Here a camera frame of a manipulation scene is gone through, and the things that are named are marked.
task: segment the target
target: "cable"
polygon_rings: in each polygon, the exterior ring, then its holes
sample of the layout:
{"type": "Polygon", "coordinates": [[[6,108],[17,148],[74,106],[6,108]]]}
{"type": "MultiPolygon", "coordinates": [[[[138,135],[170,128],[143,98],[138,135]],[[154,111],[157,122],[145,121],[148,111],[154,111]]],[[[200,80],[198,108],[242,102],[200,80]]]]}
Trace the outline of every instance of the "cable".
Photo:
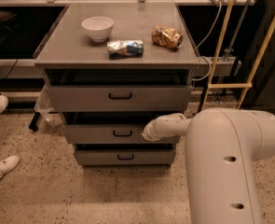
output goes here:
{"type": "Polygon", "coordinates": [[[220,12],[221,12],[221,8],[222,8],[222,3],[219,3],[219,9],[218,9],[218,13],[217,16],[215,17],[214,21],[213,21],[213,25],[209,31],[209,33],[202,39],[202,41],[199,42],[199,44],[194,48],[194,50],[197,50],[199,48],[199,46],[209,37],[210,33],[212,32],[215,23],[217,22],[220,12]]]}
{"type": "Polygon", "coordinates": [[[211,73],[211,70],[212,70],[212,64],[210,63],[210,61],[205,57],[205,56],[201,56],[205,62],[208,63],[209,65],[209,72],[204,76],[204,77],[201,77],[201,78],[193,78],[192,81],[200,81],[200,80],[203,80],[204,78],[208,77],[209,74],[211,73]]]}
{"type": "Polygon", "coordinates": [[[15,61],[14,64],[12,65],[12,67],[10,68],[9,72],[7,73],[7,75],[6,75],[4,78],[2,78],[2,80],[0,81],[0,84],[4,81],[4,79],[7,79],[8,76],[12,73],[12,71],[13,71],[15,65],[17,64],[17,62],[18,62],[18,58],[16,59],[16,61],[15,61]]]}

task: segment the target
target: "drawer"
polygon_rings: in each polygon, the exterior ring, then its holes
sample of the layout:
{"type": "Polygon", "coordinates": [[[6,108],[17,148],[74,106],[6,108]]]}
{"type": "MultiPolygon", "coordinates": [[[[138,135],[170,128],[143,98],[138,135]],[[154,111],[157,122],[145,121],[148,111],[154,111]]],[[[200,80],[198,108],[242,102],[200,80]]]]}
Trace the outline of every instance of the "drawer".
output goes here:
{"type": "Polygon", "coordinates": [[[79,165],[137,165],[167,164],[171,165],[175,158],[172,150],[113,150],[113,151],[76,151],[75,157],[79,165]]]}
{"type": "Polygon", "coordinates": [[[191,89],[181,87],[56,87],[47,89],[57,112],[185,109],[191,89]]]}
{"type": "MultiPolygon", "coordinates": [[[[63,134],[70,144],[135,144],[149,143],[142,136],[144,125],[66,125],[63,134]]],[[[179,136],[166,137],[159,143],[176,144],[179,136]]]]}

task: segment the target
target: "white cable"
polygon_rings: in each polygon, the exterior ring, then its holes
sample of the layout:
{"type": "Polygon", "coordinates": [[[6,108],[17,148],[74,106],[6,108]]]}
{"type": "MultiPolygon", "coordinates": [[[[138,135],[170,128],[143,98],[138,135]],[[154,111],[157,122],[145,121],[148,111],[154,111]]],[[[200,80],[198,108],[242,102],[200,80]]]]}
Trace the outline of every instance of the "white cable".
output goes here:
{"type": "Polygon", "coordinates": [[[217,22],[217,20],[219,18],[219,15],[220,15],[220,12],[221,12],[221,8],[222,8],[222,3],[219,3],[219,10],[218,10],[217,16],[214,19],[214,22],[213,22],[213,25],[212,25],[212,27],[210,29],[210,32],[202,39],[202,41],[200,41],[200,43],[194,48],[194,50],[197,50],[199,48],[199,46],[209,37],[210,33],[212,32],[212,30],[214,28],[215,23],[217,22]]]}
{"type": "Polygon", "coordinates": [[[210,61],[209,61],[205,56],[201,56],[201,57],[205,60],[205,62],[208,63],[208,65],[209,65],[209,72],[208,72],[204,77],[201,77],[201,78],[193,78],[192,81],[200,81],[200,80],[203,80],[204,78],[208,77],[209,74],[211,73],[212,65],[211,65],[210,61]]]}

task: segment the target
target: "gold chip bag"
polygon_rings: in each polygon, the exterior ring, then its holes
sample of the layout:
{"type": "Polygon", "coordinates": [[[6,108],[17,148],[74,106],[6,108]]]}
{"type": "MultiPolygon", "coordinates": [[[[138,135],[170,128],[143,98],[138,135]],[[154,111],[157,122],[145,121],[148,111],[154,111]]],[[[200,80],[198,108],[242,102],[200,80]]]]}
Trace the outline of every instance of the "gold chip bag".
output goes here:
{"type": "Polygon", "coordinates": [[[178,31],[167,26],[155,26],[152,31],[153,42],[168,49],[181,48],[183,39],[178,31]]]}

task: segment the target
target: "gray cabinet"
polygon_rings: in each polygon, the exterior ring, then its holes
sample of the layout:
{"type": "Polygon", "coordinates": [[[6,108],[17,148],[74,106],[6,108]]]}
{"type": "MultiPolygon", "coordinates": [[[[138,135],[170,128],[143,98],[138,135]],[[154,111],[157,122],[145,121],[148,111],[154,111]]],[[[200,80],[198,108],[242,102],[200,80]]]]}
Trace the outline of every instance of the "gray cabinet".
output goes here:
{"type": "Polygon", "coordinates": [[[73,4],[48,37],[35,65],[78,164],[171,165],[180,137],[148,142],[142,131],[151,119],[185,111],[198,66],[175,4],[73,4]],[[115,21],[109,40],[142,39],[144,55],[110,60],[106,42],[93,43],[80,27],[95,13],[115,21]],[[131,30],[124,29],[127,18],[131,30]],[[151,29],[161,22],[183,34],[181,49],[153,44],[151,29]]]}

